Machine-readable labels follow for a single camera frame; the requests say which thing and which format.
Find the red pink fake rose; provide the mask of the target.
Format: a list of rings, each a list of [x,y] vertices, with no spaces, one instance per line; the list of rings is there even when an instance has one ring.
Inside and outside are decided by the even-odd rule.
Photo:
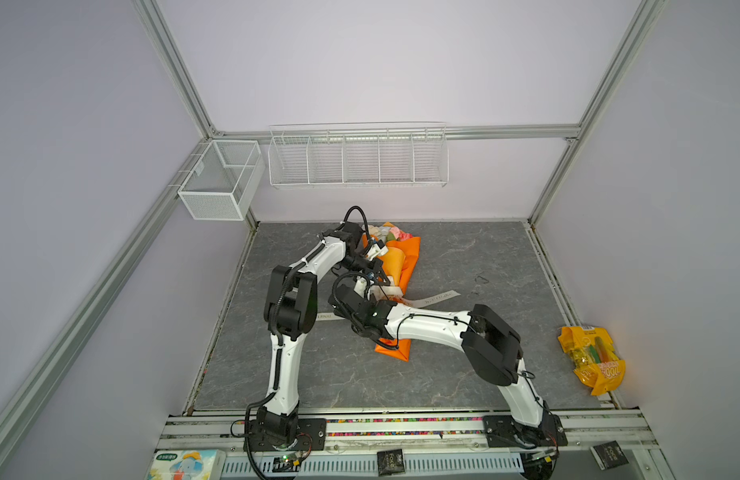
[[[394,238],[395,241],[406,241],[413,238],[413,235],[401,230],[399,227],[391,227],[389,234]]]

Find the orange wrapping paper sheet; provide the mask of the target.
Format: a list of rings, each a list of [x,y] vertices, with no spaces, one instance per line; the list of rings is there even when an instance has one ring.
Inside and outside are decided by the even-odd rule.
[[[413,236],[413,238],[406,241],[395,241],[389,234],[390,228],[395,225],[387,222],[382,226],[388,228],[387,237],[385,239],[379,239],[370,235],[370,238],[373,238],[374,240],[382,240],[388,247],[388,254],[380,257],[383,261],[383,269],[391,281],[391,284],[388,287],[400,287],[402,295],[405,297],[408,284],[419,260],[421,238]],[[376,346],[376,353],[405,362],[409,361],[412,340],[382,340],[382,342],[392,348],[387,349],[381,346]]]

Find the white ribbon strip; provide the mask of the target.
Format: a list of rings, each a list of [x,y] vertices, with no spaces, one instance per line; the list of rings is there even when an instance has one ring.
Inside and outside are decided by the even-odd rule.
[[[437,293],[433,296],[424,297],[421,299],[409,299],[409,298],[404,297],[402,295],[401,288],[396,287],[396,286],[384,287],[384,288],[381,288],[380,286],[374,286],[371,288],[370,293],[373,294],[378,299],[380,299],[383,293],[385,293],[391,300],[397,301],[398,303],[403,303],[413,308],[430,307],[430,306],[442,303],[446,300],[456,298],[460,295],[460,293],[457,292],[456,290],[448,290],[448,291]]]

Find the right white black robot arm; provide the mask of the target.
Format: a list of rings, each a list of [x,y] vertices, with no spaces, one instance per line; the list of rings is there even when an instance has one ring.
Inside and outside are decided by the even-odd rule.
[[[375,299],[337,284],[329,299],[334,313],[361,337],[386,351],[420,340],[463,352],[477,376],[498,387],[513,421],[522,429],[554,428],[548,406],[526,376],[521,336],[491,308],[445,312],[421,309],[388,299]]]

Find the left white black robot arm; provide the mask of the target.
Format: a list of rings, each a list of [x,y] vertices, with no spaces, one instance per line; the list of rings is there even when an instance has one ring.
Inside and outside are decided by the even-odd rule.
[[[373,239],[360,225],[343,222],[321,234],[317,245],[299,260],[272,271],[264,309],[272,362],[261,415],[287,420],[297,416],[303,344],[317,320],[319,283],[333,269],[346,270],[336,278],[330,294],[336,314],[350,321],[360,335],[380,338],[380,329],[369,320],[376,304],[370,289],[388,283],[381,260],[387,252],[384,242]]]

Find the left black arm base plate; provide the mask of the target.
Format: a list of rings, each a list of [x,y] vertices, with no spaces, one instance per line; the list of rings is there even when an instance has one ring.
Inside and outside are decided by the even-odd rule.
[[[246,438],[253,452],[322,451],[327,439],[327,419],[274,416],[252,420]]]

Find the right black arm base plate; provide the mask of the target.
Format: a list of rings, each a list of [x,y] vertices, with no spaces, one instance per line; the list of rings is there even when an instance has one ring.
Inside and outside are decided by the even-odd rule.
[[[534,449],[563,447],[568,439],[557,415],[545,413],[538,427],[523,425],[511,415],[483,417],[484,432],[491,448]]]

